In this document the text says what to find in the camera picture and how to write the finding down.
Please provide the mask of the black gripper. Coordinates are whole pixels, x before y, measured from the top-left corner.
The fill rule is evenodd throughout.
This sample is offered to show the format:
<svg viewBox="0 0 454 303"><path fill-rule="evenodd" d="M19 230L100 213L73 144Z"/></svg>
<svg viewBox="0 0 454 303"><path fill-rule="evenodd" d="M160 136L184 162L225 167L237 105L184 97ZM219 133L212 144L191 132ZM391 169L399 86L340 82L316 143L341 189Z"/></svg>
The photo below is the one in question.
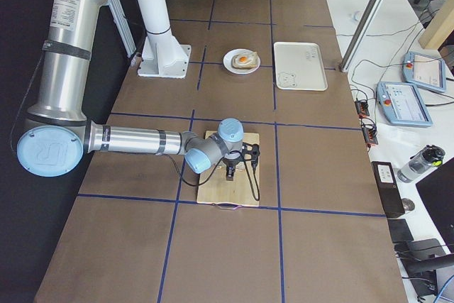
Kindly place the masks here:
<svg viewBox="0 0 454 303"><path fill-rule="evenodd" d="M236 165L241 161L240 153L230 153L224 158L224 164L226 165L226 180L233 180Z"/></svg>

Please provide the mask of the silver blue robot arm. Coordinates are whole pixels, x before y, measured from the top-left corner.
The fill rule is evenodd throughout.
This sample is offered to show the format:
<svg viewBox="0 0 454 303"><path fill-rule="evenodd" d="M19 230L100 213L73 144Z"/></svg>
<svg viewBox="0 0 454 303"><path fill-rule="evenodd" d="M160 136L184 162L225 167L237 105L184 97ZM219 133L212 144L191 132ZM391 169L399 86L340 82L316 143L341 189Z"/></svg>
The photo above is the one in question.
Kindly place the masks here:
<svg viewBox="0 0 454 303"><path fill-rule="evenodd" d="M29 108L17 144L20 164L29 172L56 177L68 173L83 154L95 150L152 155L183 155L197 174L243 159L243 126L224 119L207 138L185 132L99 125L82 111L99 9L110 0L54 0L38 101Z"/></svg>

